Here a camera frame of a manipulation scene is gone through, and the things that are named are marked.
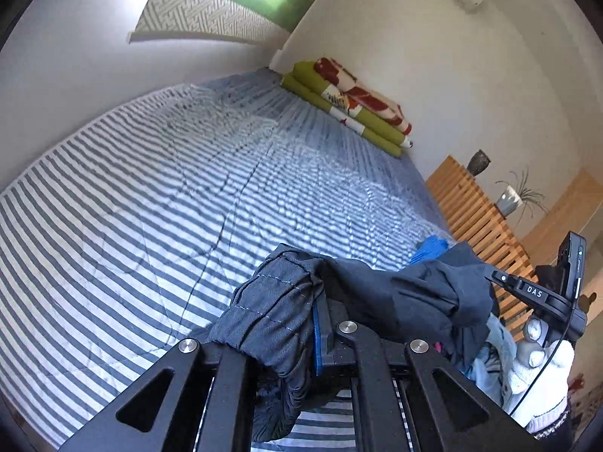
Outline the white gloved right hand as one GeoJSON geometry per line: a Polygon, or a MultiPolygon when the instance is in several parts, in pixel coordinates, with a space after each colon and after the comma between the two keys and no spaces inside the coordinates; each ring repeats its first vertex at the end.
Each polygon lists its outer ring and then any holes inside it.
{"type": "Polygon", "coordinates": [[[537,337],[544,337],[547,328],[544,321],[530,317],[507,374],[510,399],[506,412],[532,435],[553,426],[568,410],[574,348],[566,340],[541,344],[537,337]]]}

